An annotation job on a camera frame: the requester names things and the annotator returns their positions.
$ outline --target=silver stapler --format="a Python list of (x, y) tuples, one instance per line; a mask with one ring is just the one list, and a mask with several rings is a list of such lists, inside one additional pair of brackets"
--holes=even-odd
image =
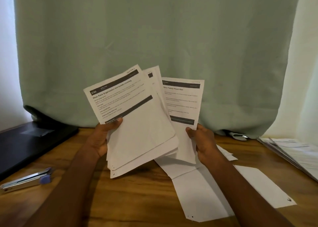
[(23, 178), (2, 184), (0, 186), (0, 193), (9, 193), (14, 190), (31, 187), (38, 184), (47, 184), (51, 182), (52, 168), (45, 169), (42, 172), (34, 173)]

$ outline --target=forearm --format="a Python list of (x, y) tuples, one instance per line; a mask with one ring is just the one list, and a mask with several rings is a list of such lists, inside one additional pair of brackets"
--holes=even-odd
[(242, 226), (293, 226), (248, 183), (218, 149), (214, 150), (206, 167)]
[(92, 148), (82, 147), (59, 184), (25, 227), (80, 226), (84, 200), (98, 159)]

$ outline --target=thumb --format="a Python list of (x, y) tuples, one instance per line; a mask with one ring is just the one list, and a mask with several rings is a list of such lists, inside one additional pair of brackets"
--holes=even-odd
[(123, 121), (122, 118), (118, 118), (117, 120), (115, 120), (115, 121), (113, 121), (111, 123), (98, 124), (96, 126), (96, 129), (100, 130), (102, 132), (108, 132), (110, 130), (118, 128), (121, 125), (122, 121)]
[(187, 132), (187, 134), (188, 134), (188, 136), (189, 136), (190, 138), (191, 138), (191, 137), (194, 137), (195, 134), (196, 134), (196, 130), (191, 129), (190, 127), (187, 127), (187, 128), (185, 129), (185, 131)]

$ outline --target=curtain fold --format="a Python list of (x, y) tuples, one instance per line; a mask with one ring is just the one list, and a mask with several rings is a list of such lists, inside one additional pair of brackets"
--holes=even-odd
[(258, 137), (280, 104), (298, 0), (15, 0), (22, 98), (94, 126), (83, 89), (139, 64), (204, 79), (200, 122)]

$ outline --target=table surface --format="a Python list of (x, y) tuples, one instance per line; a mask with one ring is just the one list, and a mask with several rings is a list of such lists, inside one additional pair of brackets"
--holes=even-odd
[[(83, 128), (38, 160), (0, 184), (54, 167), (51, 184), (38, 185), (0, 196), (0, 219), (10, 214), (25, 222), (60, 181), (75, 153), (92, 129)], [(235, 165), (260, 169), (297, 205), (278, 209), (296, 227), (318, 226), (318, 183), (289, 164), (256, 140), (237, 141), (216, 136), (217, 144), (233, 153)], [(239, 226), (235, 217), (197, 223), (185, 218), (171, 179), (150, 161), (123, 176), (110, 179), (105, 159), (98, 162), (87, 195), (84, 226), (171, 227), (171, 226)]]

